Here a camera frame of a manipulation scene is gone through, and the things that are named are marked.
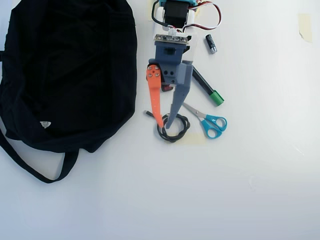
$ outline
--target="marker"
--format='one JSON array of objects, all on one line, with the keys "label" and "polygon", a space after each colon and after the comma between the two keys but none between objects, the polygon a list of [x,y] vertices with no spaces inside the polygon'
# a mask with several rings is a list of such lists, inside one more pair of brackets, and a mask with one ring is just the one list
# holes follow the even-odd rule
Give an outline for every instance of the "marker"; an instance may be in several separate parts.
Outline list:
[{"label": "marker", "polygon": [[198,70],[193,66],[193,73],[192,76],[194,79],[201,85],[201,87],[206,91],[206,93],[210,96],[210,98],[215,102],[217,106],[220,106],[224,103],[224,99],[220,94],[212,89],[212,87],[207,83],[203,76],[198,72]]}]

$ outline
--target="wire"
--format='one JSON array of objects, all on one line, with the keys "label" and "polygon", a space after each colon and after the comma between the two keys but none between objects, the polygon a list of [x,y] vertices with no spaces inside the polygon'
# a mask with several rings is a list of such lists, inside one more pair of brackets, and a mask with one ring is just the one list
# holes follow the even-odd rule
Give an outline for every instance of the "wire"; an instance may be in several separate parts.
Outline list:
[{"label": "wire", "polygon": [[152,13],[151,13],[152,20],[153,20],[155,23],[160,24],[161,26],[169,27],[169,26],[171,26],[171,25],[169,25],[168,23],[165,23],[165,22],[158,21],[158,20],[155,18],[155,8],[156,8],[156,5],[157,5],[158,2],[159,2],[159,0],[156,0],[156,1],[153,3]]},{"label": "wire", "polygon": [[[154,117],[154,115],[149,111],[146,111],[145,114],[147,114],[150,117]],[[169,114],[166,114],[162,117],[164,125],[166,125],[166,123],[168,122],[168,118],[169,118]],[[177,136],[168,136],[167,131],[164,127],[161,128],[159,125],[156,126],[160,137],[162,139],[172,143],[172,144],[175,143],[176,141],[182,139],[191,126],[190,122],[186,116],[182,116],[180,114],[177,114],[176,118],[180,119],[183,124],[183,130],[181,132],[179,132],[179,134]]]},{"label": "wire", "polygon": [[219,13],[219,22],[216,26],[213,26],[213,27],[210,27],[210,26],[203,26],[201,24],[197,24],[197,23],[192,23],[192,24],[187,24],[187,25],[184,25],[184,27],[182,28],[182,31],[184,32],[186,28],[189,28],[189,27],[196,27],[196,28],[200,28],[200,29],[204,29],[204,30],[213,30],[213,29],[216,29],[217,27],[220,26],[221,24],[221,21],[222,21],[222,13],[221,13],[221,10],[219,8],[219,6],[215,3],[213,3],[212,1],[203,1],[203,2],[198,2],[198,5],[197,6],[191,6],[189,7],[189,10],[197,10],[198,8],[201,8],[201,7],[204,7],[204,6],[208,6],[208,5],[214,5],[216,10],[218,11]]}]

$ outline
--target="black bag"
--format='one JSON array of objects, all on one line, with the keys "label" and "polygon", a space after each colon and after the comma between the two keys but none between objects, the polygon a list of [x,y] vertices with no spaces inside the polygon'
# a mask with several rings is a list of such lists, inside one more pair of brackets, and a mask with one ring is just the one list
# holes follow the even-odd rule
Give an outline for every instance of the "black bag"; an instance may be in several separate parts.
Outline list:
[{"label": "black bag", "polygon": [[1,59],[6,136],[65,153],[61,174],[50,180],[35,171],[1,132],[0,145],[45,183],[65,178],[79,149],[95,152],[134,114],[137,36],[126,0],[22,0]]}]

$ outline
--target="white wire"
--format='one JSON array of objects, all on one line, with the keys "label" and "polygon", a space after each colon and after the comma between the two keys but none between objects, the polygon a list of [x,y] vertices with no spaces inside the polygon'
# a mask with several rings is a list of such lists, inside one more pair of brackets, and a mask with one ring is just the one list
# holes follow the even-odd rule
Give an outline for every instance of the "white wire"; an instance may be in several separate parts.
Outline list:
[{"label": "white wire", "polygon": [[208,5],[214,5],[215,8],[217,9],[217,11],[219,13],[219,23],[216,26],[213,26],[213,27],[204,26],[204,25],[197,24],[197,23],[187,24],[187,25],[185,25],[183,27],[183,31],[188,27],[196,27],[196,28],[201,28],[201,29],[205,29],[205,30],[214,30],[214,29],[216,29],[216,28],[218,28],[220,26],[221,21],[222,21],[222,13],[221,13],[221,10],[220,10],[219,6],[217,4],[215,4],[215,3],[213,3],[212,1],[211,2],[207,2],[205,4],[202,4],[202,5],[191,7],[191,8],[189,8],[189,10],[196,10],[198,8],[201,8],[201,7],[204,7],[204,6],[208,6]]}]

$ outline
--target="white label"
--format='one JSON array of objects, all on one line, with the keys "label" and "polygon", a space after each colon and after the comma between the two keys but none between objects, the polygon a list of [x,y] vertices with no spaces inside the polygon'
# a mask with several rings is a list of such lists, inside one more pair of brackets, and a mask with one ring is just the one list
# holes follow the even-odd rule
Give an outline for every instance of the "white label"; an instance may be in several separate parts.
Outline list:
[{"label": "white label", "polygon": [[50,121],[41,121],[40,123],[41,123],[42,127],[44,127],[45,129],[50,127],[50,125],[51,125]]}]

